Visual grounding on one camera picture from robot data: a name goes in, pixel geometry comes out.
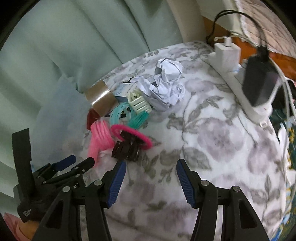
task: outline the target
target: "curtain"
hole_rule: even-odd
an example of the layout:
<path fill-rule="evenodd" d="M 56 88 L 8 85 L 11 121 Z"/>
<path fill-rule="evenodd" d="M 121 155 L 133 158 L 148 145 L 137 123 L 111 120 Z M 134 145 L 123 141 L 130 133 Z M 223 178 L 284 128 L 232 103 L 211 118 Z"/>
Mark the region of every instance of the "curtain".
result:
<path fill-rule="evenodd" d="M 37 3 L 0 51 L 0 210 L 18 183 L 11 134 L 34 126 L 62 74 L 83 93 L 122 63 L 181 42 L 165 0 Z"/>

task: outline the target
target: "dark brown claw clip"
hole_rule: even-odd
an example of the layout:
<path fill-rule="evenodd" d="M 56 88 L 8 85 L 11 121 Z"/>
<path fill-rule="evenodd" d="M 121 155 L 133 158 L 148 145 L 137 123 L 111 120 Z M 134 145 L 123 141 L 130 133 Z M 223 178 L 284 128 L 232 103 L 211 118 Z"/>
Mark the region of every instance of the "dark brown claw clip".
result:
<path fill-rule="evenodd" d="M 125 141 L 118 141 L 112 151 L 112 157 L 118 160 L 136 162 L 140 156 L 140 146 L 144 142 L 133 134 L 122 131 L 120 134 Z"/>

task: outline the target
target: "pink plastic toy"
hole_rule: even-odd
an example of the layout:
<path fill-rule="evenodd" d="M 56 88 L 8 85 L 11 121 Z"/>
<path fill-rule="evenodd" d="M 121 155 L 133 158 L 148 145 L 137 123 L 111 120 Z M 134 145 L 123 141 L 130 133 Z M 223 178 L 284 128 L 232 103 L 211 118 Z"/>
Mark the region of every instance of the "pink plastic toy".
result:
<path fill-rule="evenodd" d="M 141 146 L 141 148 L 143 150 L 148 150 L 153 146 L 151 140 L 147 136 L 145 136 L 144 134 L 142 134 L 141 132 L 139 132 L 133 128 L 130 128 L 125 125 L 120 125 L 120 124 L 115 124 L 115 125 L 111 126 L 111 131 L 112 131 L 113 135 L 116 136 L 119 140 L 124 141 L 123 137 L 120 135 L 121 130 L 131 133 L 131 134 L 139 137 L 142 141 L 144 141 L 145 145 Z"/>
<path fill-rule="evenodd" d="M 91 132 L 88 156 L 97 162 L 99 152 L 113 148 L 115 142 L 111 136 L 109 124 L 105 120 L 95 121 L 91 125 Z"/>

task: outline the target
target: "brown tape roll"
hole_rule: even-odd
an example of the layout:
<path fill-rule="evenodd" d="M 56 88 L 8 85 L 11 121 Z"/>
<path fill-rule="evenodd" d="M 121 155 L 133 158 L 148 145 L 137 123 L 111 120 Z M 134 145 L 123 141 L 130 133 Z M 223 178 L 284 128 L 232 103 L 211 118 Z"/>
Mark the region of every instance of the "brown tape roll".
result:
<path fill-rule="evenodd" d="M 118 105 L 118 101 L 102 80 L 92 86 L 85 96 L 100 116 L 105 116 Z"/>

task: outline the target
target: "ribbed blue rubber pad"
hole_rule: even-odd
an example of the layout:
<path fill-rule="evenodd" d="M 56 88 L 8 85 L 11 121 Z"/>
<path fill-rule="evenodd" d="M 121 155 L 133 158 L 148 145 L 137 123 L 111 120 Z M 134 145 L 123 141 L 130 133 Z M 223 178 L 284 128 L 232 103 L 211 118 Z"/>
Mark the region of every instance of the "ribbed blue rubber pad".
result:
<path fill-rule="evenodd" d="M 195 206 L 194 189 L 180 161 L 177 161 L 176 170 L 177 170 L 177 175 L 179 177 L 187 203 L 189 203 L 191 207 L 194 207 Z"/>
<path fill-rule="evenodd" d="M 76 162 L 76 156 L 70 155 L 63 160 L 56 162 L 54 168 L 56 169 L 56 171 L 61 172 L 62 170 L 74 164 L 75 162 Z"/>
<path fill-rule="evenodd" d="M 115 177 L 112 180 L 112 184 L 109 188 L 109 199 L 107 201 L 108 207 L 111 207 L 116 202 L 125 174 L 126 174 L 126 162 L 122 161 Z"/>

